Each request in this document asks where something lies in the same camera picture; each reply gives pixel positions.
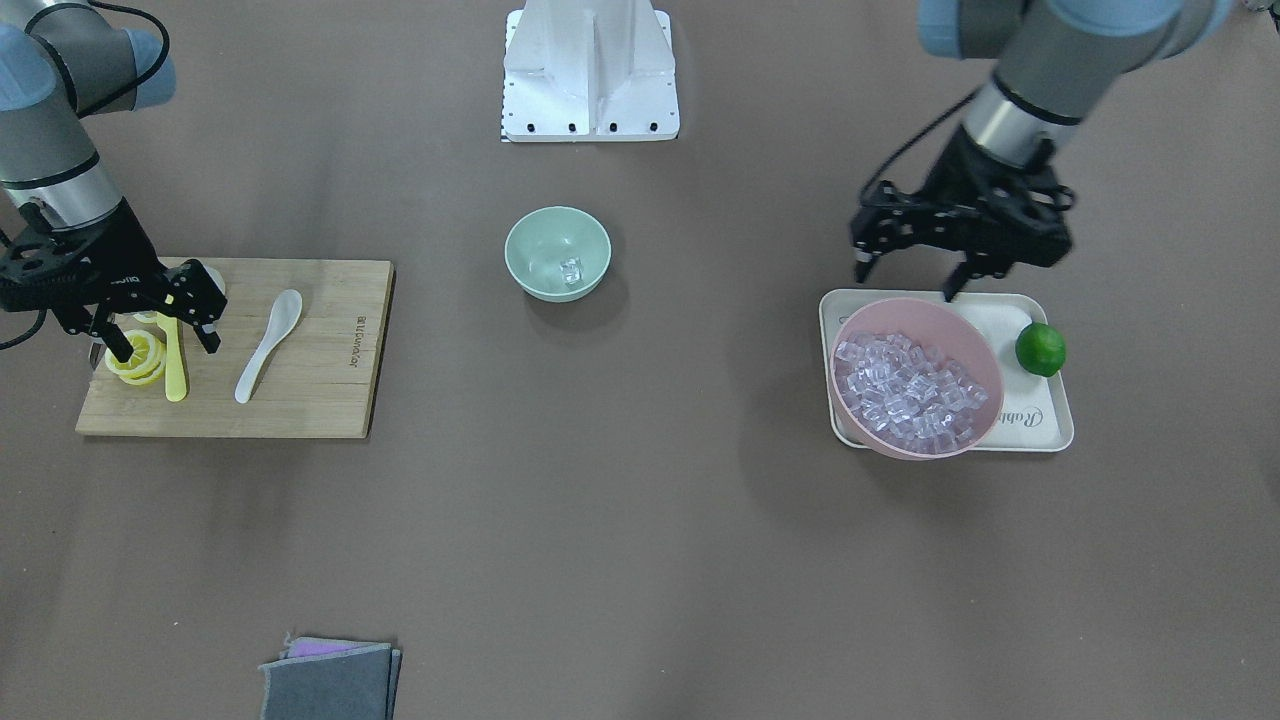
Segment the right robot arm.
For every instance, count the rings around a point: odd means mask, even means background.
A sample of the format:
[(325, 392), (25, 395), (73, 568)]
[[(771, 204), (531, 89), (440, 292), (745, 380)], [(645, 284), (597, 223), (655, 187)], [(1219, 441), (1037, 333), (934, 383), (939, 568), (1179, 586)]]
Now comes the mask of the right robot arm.
[(161, 263), (84, 120), (168, 102), (172, 37), (154, 14), (105, 1), (5, 1), (1, 184), (23, 220), (3, 236), (6, 313), (54, 316), (127, 360), (114, 316), (156, 313), (193, 328), (207, 354), (227, 296), (198, 260)]

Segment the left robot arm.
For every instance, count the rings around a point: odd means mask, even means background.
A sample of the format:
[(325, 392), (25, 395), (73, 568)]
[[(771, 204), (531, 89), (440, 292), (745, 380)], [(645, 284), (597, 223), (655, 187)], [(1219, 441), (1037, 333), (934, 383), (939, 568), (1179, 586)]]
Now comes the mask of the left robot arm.
[(1071, 250), (1075, 193), (1053, 168), (1124, 74), (1176, 56), (1226, 19), (1226, 1), (922, 1), (929, 54), (991, 59), (989, 78), (954, 105), (963, 120), (919, 190), (876, 170), (850, 224), (854, 278), (915, 246), (960, 254), (946, 300), (1015, 265), (1048, 268)]

